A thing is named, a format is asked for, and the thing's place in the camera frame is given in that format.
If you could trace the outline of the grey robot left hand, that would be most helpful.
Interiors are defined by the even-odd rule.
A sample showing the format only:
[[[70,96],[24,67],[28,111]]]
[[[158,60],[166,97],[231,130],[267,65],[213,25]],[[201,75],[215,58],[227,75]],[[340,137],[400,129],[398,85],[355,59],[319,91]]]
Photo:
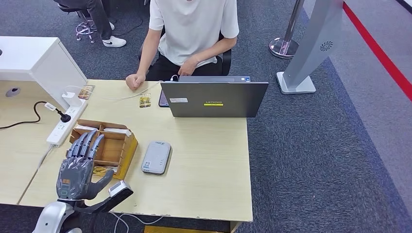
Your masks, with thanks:
[[[94,157],[99,144],[104,139],[100,134],[92,140],[97,130],[84,133],[67,150],[56,182],[58,201],[92,200],[113,179],[113,170],[108,170],[96,183],[91,181]]]

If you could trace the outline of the person's right hand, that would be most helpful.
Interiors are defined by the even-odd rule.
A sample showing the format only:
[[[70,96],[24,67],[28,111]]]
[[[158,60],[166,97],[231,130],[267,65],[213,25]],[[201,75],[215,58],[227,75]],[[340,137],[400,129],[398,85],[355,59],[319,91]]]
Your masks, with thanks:
[[[144,73],[136,73],[128,75],[125,79],[126,85],[132,90],[136,91],[139,86],[146,80],[146,75]]]

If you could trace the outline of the person's left hand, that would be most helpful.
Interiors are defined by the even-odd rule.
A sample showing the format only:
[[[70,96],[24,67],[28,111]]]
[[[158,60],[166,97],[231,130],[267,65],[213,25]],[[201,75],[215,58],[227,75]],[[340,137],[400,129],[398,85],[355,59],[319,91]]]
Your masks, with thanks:
[[[198,63],[199,61],[195,56],[190,57],[182,64],[177,74],[179,76],[191,76],[194,73]]]

